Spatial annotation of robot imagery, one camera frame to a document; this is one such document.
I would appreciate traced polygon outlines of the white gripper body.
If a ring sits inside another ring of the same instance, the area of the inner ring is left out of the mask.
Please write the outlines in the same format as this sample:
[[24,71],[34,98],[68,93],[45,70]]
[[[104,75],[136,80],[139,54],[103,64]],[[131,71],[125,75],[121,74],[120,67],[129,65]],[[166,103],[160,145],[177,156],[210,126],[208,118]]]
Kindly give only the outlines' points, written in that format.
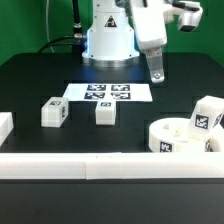
[[203,9],[199,2],[165,0],[130,0],[130,8],[138,48],[142,53],[167,43],[165,24],[178,15],[178,30],[191,32],[201,20]]

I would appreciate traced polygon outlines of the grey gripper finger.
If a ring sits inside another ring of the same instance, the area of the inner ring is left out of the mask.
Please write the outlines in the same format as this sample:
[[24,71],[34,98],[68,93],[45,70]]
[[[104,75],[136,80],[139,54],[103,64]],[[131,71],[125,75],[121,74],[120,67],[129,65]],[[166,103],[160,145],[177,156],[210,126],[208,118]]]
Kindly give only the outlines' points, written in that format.
[[163,70],[162,48],[149,49],[146,52],[147,65],[153,83],[163,82],[165,79]]

